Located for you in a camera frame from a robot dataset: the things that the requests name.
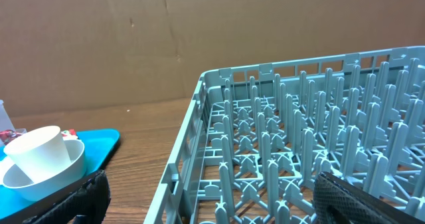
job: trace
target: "white cup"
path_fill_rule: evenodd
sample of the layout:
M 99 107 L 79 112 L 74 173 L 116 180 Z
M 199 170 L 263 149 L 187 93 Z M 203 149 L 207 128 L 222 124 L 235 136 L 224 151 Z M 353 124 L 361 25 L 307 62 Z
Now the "white cup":
M 34 183 L 53 177 L 71 165 L 58 126 L 27 132 L 7 144 L 4 152 Z

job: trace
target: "white dish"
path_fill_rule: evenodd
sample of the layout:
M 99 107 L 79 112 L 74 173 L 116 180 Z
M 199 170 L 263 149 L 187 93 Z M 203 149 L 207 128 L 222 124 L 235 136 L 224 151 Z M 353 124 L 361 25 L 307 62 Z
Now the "white dish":
M 29 201 L 38 201 L 79 180 L 86 173 L 84 143 L 80 140 L 66 140 L 65 146 L 71 164 L 60 173 L 42 182 L 34 183 L 15 164 L 4 175 L 3 186 L 16 191 Z

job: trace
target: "blue plastic tray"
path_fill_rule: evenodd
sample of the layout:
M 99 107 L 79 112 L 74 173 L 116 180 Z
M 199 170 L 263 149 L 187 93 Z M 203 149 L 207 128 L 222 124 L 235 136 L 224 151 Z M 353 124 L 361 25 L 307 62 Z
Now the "blue plastic tray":
M 77 136 L 86 146 L 86 175 L 106 165 L 120 138 L 120 133 L 114 129 L 88 130 L 77 132 Z M 5 157 L 0 149 L 0 160 Z M 12 215 L 34 202 L 23 199 L 17 193 L 0 186 L 0 219 Z

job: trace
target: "cardboard backdrop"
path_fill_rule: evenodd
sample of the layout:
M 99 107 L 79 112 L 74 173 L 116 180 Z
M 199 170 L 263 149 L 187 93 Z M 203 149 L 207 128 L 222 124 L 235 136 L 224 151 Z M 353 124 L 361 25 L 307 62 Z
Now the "cardboard backdrop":
M 205 70 L 425 45 L 425 0 L 0 0 L 11 116 L 189 97 Z

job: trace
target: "light blue plastic rack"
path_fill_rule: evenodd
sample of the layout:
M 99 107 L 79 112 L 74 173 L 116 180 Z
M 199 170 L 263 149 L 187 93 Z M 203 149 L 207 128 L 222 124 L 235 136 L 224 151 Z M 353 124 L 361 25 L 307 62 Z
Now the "light blue plastic rack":
M 364 60 L 370 66 L 361 68 Z M 162 223 L 164 212 L 166 223 L 196 223 L 202 200 L 216 200 L 215 219 L 204 224 L 315 223 L 300 189 L 313 189 L 321 171 L 425 221 L 424 60 L 425 47 L 403 47 L 203 73 L 145 223 Z M 341 71 L 322 72 L 329 62 L 341 62 Z M 299 73 L 305 64 L 317 73 Z M 276 74 L 281 67 L 293 73 Z M 203 179 L 206 166 L 220 179 Z M 282 170 L 290 175 L 280 177 Z M 268 215 L 239 216 L 249 201 Z M 288 203 L 307 215 L 291 215 Z

